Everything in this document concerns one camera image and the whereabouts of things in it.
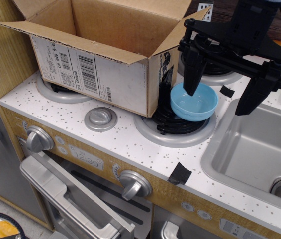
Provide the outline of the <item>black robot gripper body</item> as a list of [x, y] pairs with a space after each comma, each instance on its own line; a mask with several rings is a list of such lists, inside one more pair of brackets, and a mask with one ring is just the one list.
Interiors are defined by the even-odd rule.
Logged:
[[229, 22], [185, 20], [185, 35], [179, 51], [185, 60], [185, 48], [194, 42], [211, 62], [230, 71], [252, 77], [264, 62], [281, 64], [281, 47], [268, 38], [267, 32], [281, 0], [240, 0]]

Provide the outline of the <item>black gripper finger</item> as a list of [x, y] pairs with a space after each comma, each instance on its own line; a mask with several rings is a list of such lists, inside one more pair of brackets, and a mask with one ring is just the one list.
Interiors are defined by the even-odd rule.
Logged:
[[200, 84], [202, 75], [206, 68], [206, 53], [202, 51], [196, 43], [192, 43], [189, 48], [185, 48], [185, 67], [184, 67], [184, 89], [193, 96]]
[[261, 71], [252, 76], [245, 88], [235, 111], [235, 115], [249, 115], [269, 94], [279, 89], [281, 64], [264, 62]]

